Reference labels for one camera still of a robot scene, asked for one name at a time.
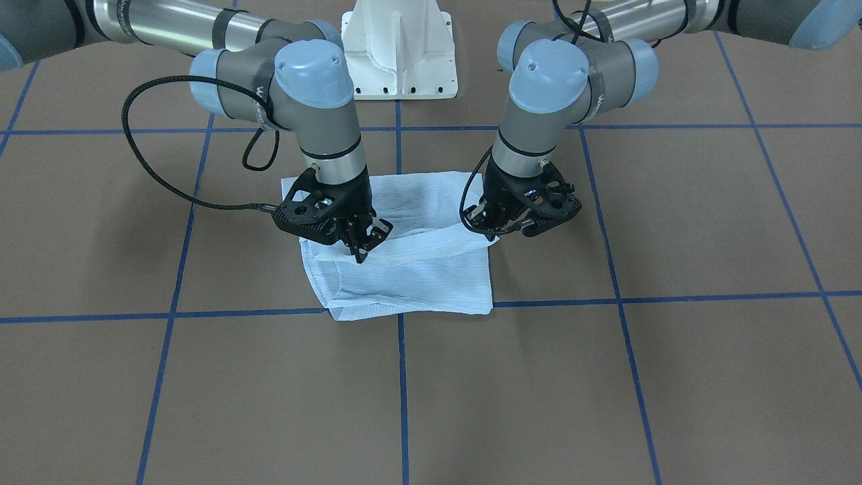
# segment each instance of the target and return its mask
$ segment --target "white fabric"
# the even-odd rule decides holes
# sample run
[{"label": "white fabric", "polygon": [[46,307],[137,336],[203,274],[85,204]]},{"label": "white fabric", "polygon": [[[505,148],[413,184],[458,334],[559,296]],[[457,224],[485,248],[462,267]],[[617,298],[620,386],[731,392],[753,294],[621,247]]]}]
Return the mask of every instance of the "white fabric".
[{"label": "white fabric", "polygon": [[[458,216],[469,175],[371,177],[374,209],[395,227],[361,265],[340,242],[326,246],[300,238],[305,273],[336,320],[419,311],[490,312],[487,248],[493,242],[465,229]],[[283,196],[294,180],[281,181]],[[481,194],[477,177],[467,200]]]}]

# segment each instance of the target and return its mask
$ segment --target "blue tape line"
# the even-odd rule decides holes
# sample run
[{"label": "blue tape line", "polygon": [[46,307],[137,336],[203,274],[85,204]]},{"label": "blue tape line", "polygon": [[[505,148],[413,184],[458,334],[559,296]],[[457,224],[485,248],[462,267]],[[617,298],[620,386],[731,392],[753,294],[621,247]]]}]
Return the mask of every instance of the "blue tape line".
[{"label": "blue tape line", "polygon": [[[835,297],[862,297],[862,290],[826,292],[830,298]],[[740,300],[762,300],[762,299],[803,299],[820,298],[818,292],[795,292],[795,293],[741,293],[741,294],[714,294],[714,295],[678,295],[657,297],[633,297],[622,298],[626,305],[642,303],[685,303],[699,301],[740,301]],[[494,308],[524,308],[524,307],[546,307],[546,306],[590,306],[590,305],[616,305],[616,299],[551,299],[535,301],[498,301]],[[325,313],[326,308],[272,308],[265,310],[213,310],[199,312],[162,312],[162,313],[115,313],[115,314],[93,314],[93,315],[46,315],[37,317],[0,317],[0,324],[47,324],[47,323],[73,323],[110,320],[161,320],[174,317],[183,318],[225,318],[225,317],[267,317],[279,315],[313,315]]]},{"label": "blue tape line", "polygon": [[30,92],[30,86],[33,84],[33,78],[36,76],[36,71],[39,69],[40,62],[40,60],[37,60],[33,64],[33,68],[30,69],[30,75],[27,76],[27,82],[24,83],[24,87],[23,89],[21,89],[21,96],[18,97],[18,104],[15,105],[15,111],[12,113],[12,117],[9,119],[9,126],[6,128],[6,134],[3,135],[3,140],[0,142],[0,156],[3,155],[3,151],[6,149],[6,145],[9,143],[9,137],[12,135],[12,129],[15,127],[15,123],[18,121],[18,115],[21,114],[21,107],[24,105],[24,100],[27,99],[27,93]]},{"label": "blue tape line", "polygon": [[[213,122],[215,121],[216,116],[210,114],[209,122],[207,123],[207,134],[203,138],[203,148],[201,149],[201,160],[197,164],[197,177],[195,179],[195,190],[192,193],[193,197],[197,196],[197,192],[201,187],[201,178],[203,177],[203,170],[206,167],[207,154],[209,153],[209,141],[212,139],[212,128]],[[183,286],[183,276],[185,272],[185,262],[188,259],[189,255],[189,245],[191,242],[191,231],[194,228],[195,224],[195,205],[191,204],[189,207],[189,218],[188,222],[185,225],[185,238],[183,240],[183,251],[179,256],[179,266],[177,268],[177,284],[173,289],[173,296],[171,298],[171,314],[175,314],[177,312],[177,306],[179,305],[179,293],[180,289]],[[143,485],[144,483],[144,475],[147,472],[147,460],[149,459],[150,453],[150,443],[153,441],[153,428],[155,427],[156,421],[156,413],[159,410],[159,397],[161,396],[161,387],[162,382],[165,379],[165,367],[167,365],[167,355],[168,351],[171,349],[171,335],[173,334],[173,323],[175,318],[171,316],[168,318],[167,326],[165,328],[165,340],[162,343],[162,352],[161,357],[159,358],[159,372],[156,374],[156,384],[155,389],[153,390],[153,401],[150,404],[150,413],[147,418],[147,432],[144,434],[144,444],[141,449],[141,461],[138,464],[138,476],[136,485]]]},{"label": "blue tape line", "polygon": [[862,128],[862,123],[762,123],[758,128]]},{"label": "blue tape line", "polygon": [[326,308],[278,308],[271,310],[216,310],[212,312],[177,312],[176,318],[270,317],[277,315],[314,315]]},{"label": "blue tape line", "polygon": [[833,297],[845,297],[845,296],[862,296],[862,291],[857,292],[826,292],[826,295]]},{"label": "blue tape line", "polygon": [[141,461],[138,463],[138,475],[134,481],[136,485],[143,485],[144,474],[147,471],[147,460],[150,456],[150,443],[153,441],[153,428],[156,422],[156,411],[159,409],[159,397],[161,396],[161,383],[165,378],[165,366],[167,365],[167,351],[171,346],[171,335],[173,334],[173,318],[168,318],[165,328],[165,339],[162,341],[162,351],[159,357],[159,370],[156,372],[156,387],[153,390],[153,400],[150,402],[150,413],[147,416],[147,431],[144,434],[144,445],[141,449]]},{"label": "blue tape line", "polygon": [[404,348],[404,314],[398,313],[398,375],[401,390],[401,483],[410,484],[410,454],[407,420],[407,353]]},{"label": "blue tape line", "polygon": [[403,131],[497,131],[499,125],[479,126],[404,126]]},{"label": "blue tape line", "polygon": [[[567,129],[750,129],[751,124],[586,124],[569,125]],[[762,129],[862,129],[862,123],[765,123]],[[476,126],[402,126],[404,131],[495,131],[496,125]],[[254,133],[255,128],[213,128],[213,133]],[[362,131],[397,132],[395,126],[370,126]],[[140,128],[135,134],[206,133],[206,128]],[[12,129],[0,135],[122,135],[121,129]]]},{"label": "blue tape line", "polygon": [[749,293],[749,294],[724,294],[724,295],[692,295],[692,296],[659,296],[642,298],[624,298],[625,304],[637,303],[684,303],[696,301],[742,301],[750,299],[800,299],[820,298],[818,292],[798,293]]},{"label": "blue tape line", "polygon": [[527,308],[545,306],[588,306],[588,305],[616,305],[616,299],[550,299],[538,301],[497,301],[494,308]]},{"label": "blue tape line", "polygon": [[614,286],[614,297],[616,308],[620,315],[620,325],[622,326],[622,335],[626,341],[626,352],[628,353],[628,365],[632,371],[632,381],[634,382],[634,392],[638,398],[638,408],[640,409],[640,420],[643,422],[644,435],[646,436],[646,447],[649,449],[650,463],[653,466],[653,478],[656,485],[661,485],[661,472],[659,471],[659,459],[656,456],[655,445],[653,444],[653,431],[649,425],[649,416],[647,415],[647,404],[644,400],[643,390],[640,388],[640,375],[638,374],[638,365],[634,358],[634,347],[632,346],[632,338],[628,332],[628,321],[626,320],[626,309],[620,295],[620,284],[616,278],[616,269],[614,266],[614,256],[610,250],[610,239],[608,239],[608,230],[604,223],[604,215],[602,214],[602,202],[598,196],[598,186],[596,184],[596,175],[593,173],[592,160],[590,158],[590,147],[587,144],[586,134],[582,129],[578,131],[581,138],[581,145],[584,147],[584,160],[586,161],[587,173],[590,176],[590,187],[592,187],[593,197],[596,200],[596,215],[598,217],[599,228],[602,230],[602,238],[604,239],[604,249],[608,254],[608,270],[610,271],[610,281]]},{"label": "blue tape line", "polygon": [[170,313],[116,313],[100,315],[47,315],[42,317],[0,317],[2,324],[54,324],[73,322],[104,322],[111,320],[164,320]]},{"label": "blue tape line", "polygon": [[573,124],[568,129],[748,129],[750,124]]},{"label": "blue tape line", "polygon": [[733,64],[731,64],[730,62],[728,52],[727,50],[725,50],[724,44],[721,42],[721,37],[718,35],[718,32],[714,32],[714,35],[715,41],[718,42],[718,47],[721,50],[721,55],[724,57],[724,62],[725,64],[727,64],[728,70],[730,71],[730,77],[734,80],[734,85],[736,86],[736,91],[740,95],[742,105],[746,109],[748,119],[751,121],[751,127],[752,129],[754,129],[754,134],[757,136],[757,141],[760,145],[760,150],[763,152],[763,156],[766,160],[766,165],[769,167],[769,173],[772,176],[772,181],[775,183],[775,188],[778,190],[778,195],[781,197],[782,204],[784,204],[784,210],[787,212],[787,217],[790,219],[790,224],[793,226],[793,231],[796,233],[796,239],[799,241],[799,246],[802,247],[803,254],[805,255],[805,261],[808,263],[809,269],[811,270],[811,275],[814,277],[815,284],[817,285],[817,291],[823,299],[823,305],[826,306],[826,312],[829,314],[829,319],[832,321],[833,328],[835,328],[835,334],[838,335],[838,340],[841,343],[841,348],[844,349],[844,355],[847,357],[847,361],[850,363],[850,369],[853,371],[853,376],[856,378],[856,384],[859,386],[859,391],[862,391],[862,375],[859,373],[859,367],[856,365],[856,360],[853,358],[853,353],[850,351],[850,346],[847,344],[847,340],[844,338],[844,332],[841,330],[841,326],[838,323],[837,317],[835,317],[835,312],[832,309],[832,305],[829,303],[829,297],[826,293],[826,290],[823,288],[823,283],[820,279],[820,275],[817,273],[817,268],[815,268],[814,259],[811,257],[808,245],[805,243],[805,239],[803,238],[803,233],[799,229],[799,224],[796,222],[796,216],[793,215],[793,210],[790,208],[790,201],[787,199],[787,195],[784,193],[784,188],[781,186],[781,181],[778,179],[778,172],[776,172],[775,166],[772,163],[772,158],[769,155],[769,151],[766,149],[766,144],[763,141],[763,136],[760,134],[760,129],[754,122],[754,115],[752,114],[751,108],[748,105],[745,93],[742,92],[742,84],[740,84],[740,80],[736,76],[736,71],[734,70]]},{"label": "blue tape line", "polygon": [[[176,133],[206,133],[206,128],[140,128],[132,133],[170,135]],[[121,129],[16,129],[12,135],[122,135]]]},{"label": "blue tape line", "polygon": [[402,146],[401,146],[401,133],[403,128],[401,126],[401,100],[395,100],[395,173],[400,175],[402,173]]}]

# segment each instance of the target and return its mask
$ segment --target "silver metal arm tube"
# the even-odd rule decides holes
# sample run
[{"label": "silver metal arm tube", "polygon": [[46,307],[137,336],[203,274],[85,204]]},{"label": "silver metal arm tube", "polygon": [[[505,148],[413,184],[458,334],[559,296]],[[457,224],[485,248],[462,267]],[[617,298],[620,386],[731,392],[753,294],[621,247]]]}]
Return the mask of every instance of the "silver metal arm tube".
[{"label": "silver metal arm tube", "polygon": [[325,39],[325,21],[288,23],[197,0],[0,0],[0,71],[100,41],[142,42],[195,55],[240,51],[270,38]]},{"label": "silver metal arm tube", "polygon": [[[721,0],[618,0],[595,13],[596,17],[607,18],[610,29],[605,34],[613,35],[615,40],[654,41],[680,32],[704,30],[715,19],[720,3]],[[577,22],[580,14],[571,18]],[[596,18],[591,16],[587,16],[584,32],[596,37],[603,34]]]},{"label": "silver metal arm tube", "polygon": [[239,51],[274,35],[294,40],[328,39],[325,22],[291,24],[197,0],[91,0],[93,20],[117,42],[143,42],[185,54],[212,48]]}]

